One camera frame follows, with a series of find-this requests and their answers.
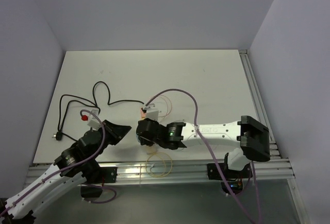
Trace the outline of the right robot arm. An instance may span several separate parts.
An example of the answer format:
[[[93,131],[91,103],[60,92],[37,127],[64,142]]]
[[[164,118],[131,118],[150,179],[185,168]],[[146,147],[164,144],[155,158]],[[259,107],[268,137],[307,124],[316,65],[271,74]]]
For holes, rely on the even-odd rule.
[[[159,145],[161,148],[177,150],[202,145],[221,145],[233,148],[225,156],[224,174],[235,177],[251,161],[270,160],[269,129],[251,116],[241,120],[213,125],[195,125],[173,122],[166,126],[150,118],[138,121],[136,135],[141,145]]]

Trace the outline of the pink charger plug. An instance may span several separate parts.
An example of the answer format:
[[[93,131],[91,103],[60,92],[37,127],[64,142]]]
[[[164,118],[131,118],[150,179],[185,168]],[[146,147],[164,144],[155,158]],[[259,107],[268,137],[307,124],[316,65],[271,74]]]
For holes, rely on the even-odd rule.
[[[143,109],[140,109],[140,114],[141,114],[141,118],[144,119],[146,116],[146,112]]]

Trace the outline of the beige red power strip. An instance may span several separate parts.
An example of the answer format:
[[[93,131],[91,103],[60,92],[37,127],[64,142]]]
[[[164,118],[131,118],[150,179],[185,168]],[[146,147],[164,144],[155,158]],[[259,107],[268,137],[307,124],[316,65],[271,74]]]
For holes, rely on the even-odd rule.
[[[154,148],[154,147],[146,147],[145,148],[145,152],[146,152],[146,154],[148,154],[148,155],[152,155],[152,154],[154,154],[155,152],[156,152],[157,150]]]

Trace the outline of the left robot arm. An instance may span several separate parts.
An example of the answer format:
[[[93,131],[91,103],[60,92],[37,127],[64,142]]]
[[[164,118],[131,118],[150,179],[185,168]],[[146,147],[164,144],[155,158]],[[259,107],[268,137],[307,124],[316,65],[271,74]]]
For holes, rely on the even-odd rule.
[[[27,188],[1,199],[3,223],[34,223],[37,211],[80,184],[96,182],[101,167],[96,157],[109,145],[118,144],[131,126],[104,120],[98,130],[89,130],[64,150],[53,164]]]

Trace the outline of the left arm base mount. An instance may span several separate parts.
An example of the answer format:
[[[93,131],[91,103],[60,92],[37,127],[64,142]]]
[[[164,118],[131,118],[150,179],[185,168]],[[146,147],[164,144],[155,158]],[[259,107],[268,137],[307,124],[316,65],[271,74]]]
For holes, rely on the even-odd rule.
[[[105,204],[115,200],[117,191],[107,185],[107,183],[112,184],[116,182],[117,171],[118,168],[115,166],[101,167],[94,179],[81,185],[80,195],[82,199],[93,204]],[[98,200],[105,191],[111,192],[112,196],[107,200]]]

